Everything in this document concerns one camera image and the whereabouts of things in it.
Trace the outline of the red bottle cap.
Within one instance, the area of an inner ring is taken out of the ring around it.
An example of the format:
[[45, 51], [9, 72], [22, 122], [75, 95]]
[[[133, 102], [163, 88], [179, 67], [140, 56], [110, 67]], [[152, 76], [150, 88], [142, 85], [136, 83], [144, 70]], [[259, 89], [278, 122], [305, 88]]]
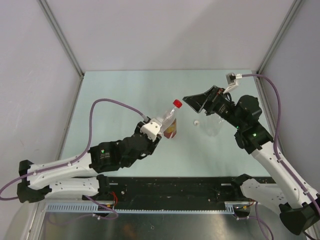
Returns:
[[180, 100], [175, 99], [175, 100], [173, 101], [173, 105], [174, 105], [176, 108], [180, 109], [183, 104], [182, 104], [182, 102], [181, 102]]

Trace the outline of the clear plastic bottle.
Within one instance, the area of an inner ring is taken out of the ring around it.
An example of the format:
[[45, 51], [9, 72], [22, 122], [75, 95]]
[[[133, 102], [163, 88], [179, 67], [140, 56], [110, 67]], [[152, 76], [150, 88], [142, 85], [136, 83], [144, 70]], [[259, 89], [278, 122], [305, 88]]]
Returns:
[[224, 125], [224, 122], [225, 121], [216, 114], [206, 116], [204, 122], [205, 133], [210, 137], [217, 136], [220, 133]]

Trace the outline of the clear red-label water bottle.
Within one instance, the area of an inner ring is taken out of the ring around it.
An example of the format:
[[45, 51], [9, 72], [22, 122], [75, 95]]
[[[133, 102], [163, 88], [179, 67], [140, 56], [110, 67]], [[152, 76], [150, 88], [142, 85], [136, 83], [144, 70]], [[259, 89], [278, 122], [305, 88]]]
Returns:
[[164, 132], [175, 120], [179, 108], [172, 106], [162, 115], [158, 116], [156, 119], [162, 123], [161, 131]]

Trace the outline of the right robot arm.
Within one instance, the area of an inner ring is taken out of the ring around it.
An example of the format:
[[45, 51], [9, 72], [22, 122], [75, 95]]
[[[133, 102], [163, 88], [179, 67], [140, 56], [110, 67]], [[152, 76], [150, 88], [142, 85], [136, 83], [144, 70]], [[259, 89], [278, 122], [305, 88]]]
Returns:
[[282, 224], [294, 235], [300, 235], [320, 220], [320, 194], [290, 165], [274, 146], [271, 134], [260, 124], [262, 109], [258, 98], [243, 95], [237, 103], [228, 100], [229, 93], [212, 86], [204, 93], [183, 97], [196, 113], [216, 114], [237, 129], [234, 137], [269, 173], [275, 184], [262, 184], [242, 174], [230, 188], [231, 196], [242, 201], [253, 199], [279, 215]]

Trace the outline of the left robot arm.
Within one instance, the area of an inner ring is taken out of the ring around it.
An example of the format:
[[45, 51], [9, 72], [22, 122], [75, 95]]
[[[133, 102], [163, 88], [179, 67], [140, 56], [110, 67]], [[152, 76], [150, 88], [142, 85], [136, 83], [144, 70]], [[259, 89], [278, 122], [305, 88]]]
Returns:
[[21, 182], [17, 197], [21, 203], [36, 203], [50, 197], [93, 197], [105, 200], [111, 188], [103, 173], [131, 167], [137, 160], [150, 156], [159, 144], [162, 124], [152, 118], [137, 124], [132, 136], [102, 142], [79, 156], [51, 163], [19, 163]]

